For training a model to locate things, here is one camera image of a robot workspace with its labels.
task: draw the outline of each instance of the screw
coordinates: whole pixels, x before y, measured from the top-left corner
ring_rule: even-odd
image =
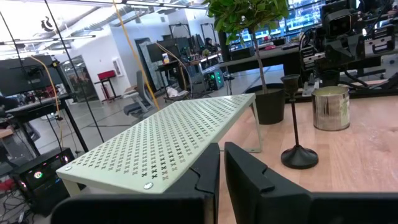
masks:
[[[153,186],[154,186],[154,183],[148,182],[148,183],[146,183],[146,184],[144,185],[144,189],[145,189],[145,190],[149,190],[149,189],[151,189]]]

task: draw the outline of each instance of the black candlestick holder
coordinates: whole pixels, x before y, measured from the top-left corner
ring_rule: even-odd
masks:
[[[318,154],[311,149],[299,144],[299,132],[297,131],[296,109],[294,95],[299,90],[300,75],[286,75],[281,78],[285,86],[285,92],[290,96],[292,104],[294,137],[296,145],[282,153],[280,159],[283,165],[293,169],[308,169],[318,164]]]

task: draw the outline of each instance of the gray floor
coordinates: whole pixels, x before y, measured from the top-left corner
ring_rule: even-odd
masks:
[[[267,83],[281,82],[280,78],[284,74],[283,67],[281,65],[266,67],[264,68],[264,71],[266,74]],[[258,69],[235,73],[233,74],[233,76],[235,77],[235,79],[231,81],[231,84],[232,84],[232,92],[234,95],[242,94],[246,89],[254,85],[261,84],[261,79]],[[212,97],[225,96],[225,95],[227,95],[226,86],[224,86],[222,89],[218,91],[210,93],[210,96]],[[161,108],[164,108],[168,105],[168,103],[166,104],[164,102],[162,96],[158,97],[157,100]],[[99,130],[101,131],[105,141],[111,139],[115,135],[123,132],[124,130],[126,130],[127,128],[131,127],[132,125],[138,122],[136,118],[133,118],[132,116],[126,116],[123,112],[123,107],[130,103],[132,103],[130,99],[120,99],[112,103],[103,103],[103,104],[99,101],[90,102],[90,106],[93,111],[95,120],[97,120]],[[91,150],[96,146],[99,146],[102,143],[102,140],[94,124],[94,120],[90,115],[86,103],[70,105],[70,110],[86,142],[86,145],[88,146],[88,149]],[[155,109],[152,109],[150,113],[155,113],[155,111],[156,111]],[[70,122],[68,121],[66,114],[63,115],[63,113],[61,113],[61,115],[62,117],[64,117],[64,120],[58,123],[62,127],[63,145],[65,147],[70,147],[73,151],[83,152],[83,149],[80,145],[80,142],[76,134],[70,129],[72,127],[71,126],[70,128],[68,127],[68,124],[70,125]],[[30,123],[33,125],[33,127],[36,130],[38,130],[38,132],[41,135],[40,139],[38,139],[35,142],[37,148],[41,153],[45,153],[47,151],[50,151],[58,147],[57,138],[55,137],[47,120],[42,120],[39,118],[31,121]],[[54,130],[59,138],[61,129],[58,127],[55,121],[52,121],[51,124],[54,127]],[[89,191],[90,193],[101,193],[100,190],[91,189],[91,188],[87,188],[86,191]],[[20,210],[20,208],[15,209],[14,212],[15,217],[13,218],[17,217],[16,213]],[[7,217],[10,217],[11,215],[13,215],[13,212],[7,214]],[[50,223],[50,217],[44,218],[41,217],[40,215],[36,215],[35,223]]]

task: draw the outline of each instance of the metal tin can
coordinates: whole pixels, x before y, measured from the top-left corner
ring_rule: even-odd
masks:
[[[349,126],[349,89],[328,86],[312,92],[313,125],[325,131],[339,131]]]

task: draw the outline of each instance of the black plant pot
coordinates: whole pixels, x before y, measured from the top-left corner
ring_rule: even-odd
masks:
[[[284,119],[285,91],[281,83],[267,84],[269,93],[262,93],[262,85],[254,86],[245,93],[256,93],[256,106],[260,124],[276,124]]]

